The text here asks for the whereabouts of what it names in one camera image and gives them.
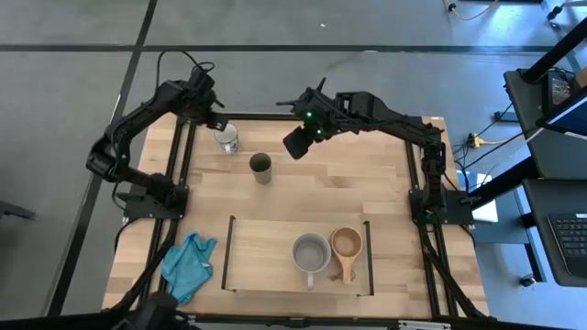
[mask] keyboard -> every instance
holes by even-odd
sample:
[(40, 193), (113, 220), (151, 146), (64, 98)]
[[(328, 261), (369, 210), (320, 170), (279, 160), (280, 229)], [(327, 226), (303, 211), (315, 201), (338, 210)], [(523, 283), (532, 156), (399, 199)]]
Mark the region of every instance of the keyboard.
[(559, 253), (574, 276), (587, 278), (587, 216), (550, 215), (548, 221), (559, 245)]

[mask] gray mug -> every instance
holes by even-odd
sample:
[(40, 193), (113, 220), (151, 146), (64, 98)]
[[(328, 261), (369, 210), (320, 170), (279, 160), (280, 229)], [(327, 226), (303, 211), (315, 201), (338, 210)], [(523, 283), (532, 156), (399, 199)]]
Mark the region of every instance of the gray mug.
[(314, 274), (323, 270), (331, 257), (330, 243), (320, 234), (303, 234), (293, 243), (293, 261), (308, 274), (309, 291), (314, 289)]
[(257, 183), (267, 184), (271, 181), (271, 157), (268, 154), (254, 154), (249, 160), (249, 166)]

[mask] chair wheel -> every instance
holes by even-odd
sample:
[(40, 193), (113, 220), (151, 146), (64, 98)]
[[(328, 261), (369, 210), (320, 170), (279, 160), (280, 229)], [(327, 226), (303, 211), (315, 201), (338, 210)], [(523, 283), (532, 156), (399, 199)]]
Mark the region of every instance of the chair wheel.
[(547, 15), (548, 20), (554, 19), (554, 17), (556, 17), (561, 11), (562, 8), (559, 6), (555, 6), (554, 8), (552, 8), (552, 11)]
[(522, 284), (522, 286), (524, 287), (529, 287), (534, 283), (536, 283), (536, 279), (534, 279), (534, 274), (528, 274), (520, 279), (520, 284)]

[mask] wooden cup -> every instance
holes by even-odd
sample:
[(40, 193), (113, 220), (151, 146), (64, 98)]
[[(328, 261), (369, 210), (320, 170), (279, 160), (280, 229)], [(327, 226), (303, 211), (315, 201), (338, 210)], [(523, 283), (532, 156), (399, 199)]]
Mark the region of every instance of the wooden cup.
[(363, 238), (351, 227), (341, 227), (330, 236), (330, 246), (342, 267), (342, 282), (350, 284), (352, 265), (363, 249)]

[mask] computer monitor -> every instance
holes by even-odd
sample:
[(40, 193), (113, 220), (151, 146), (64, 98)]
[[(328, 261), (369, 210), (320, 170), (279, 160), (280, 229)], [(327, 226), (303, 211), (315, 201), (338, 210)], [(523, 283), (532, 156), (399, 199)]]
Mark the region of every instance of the computer monitor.
[(538, 119), (540, 127), (587, 140), (587, 86)]

